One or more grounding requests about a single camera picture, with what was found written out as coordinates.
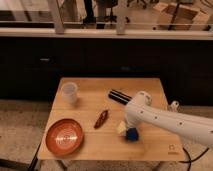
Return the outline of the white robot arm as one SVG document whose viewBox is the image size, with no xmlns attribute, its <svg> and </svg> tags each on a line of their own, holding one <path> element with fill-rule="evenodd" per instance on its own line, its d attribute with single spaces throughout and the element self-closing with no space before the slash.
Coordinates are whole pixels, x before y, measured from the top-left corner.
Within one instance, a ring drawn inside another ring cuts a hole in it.
<svg viewBox="0 0 213 171">
<path fill-rule="evenodd" d="M 126 128 L 137 128 L 142 122 L 194 140 L 213 148 L 213 119 L 162 110 L 151 106 L 151 95 L 137 92 L 125 106 Z"/>
</svg>

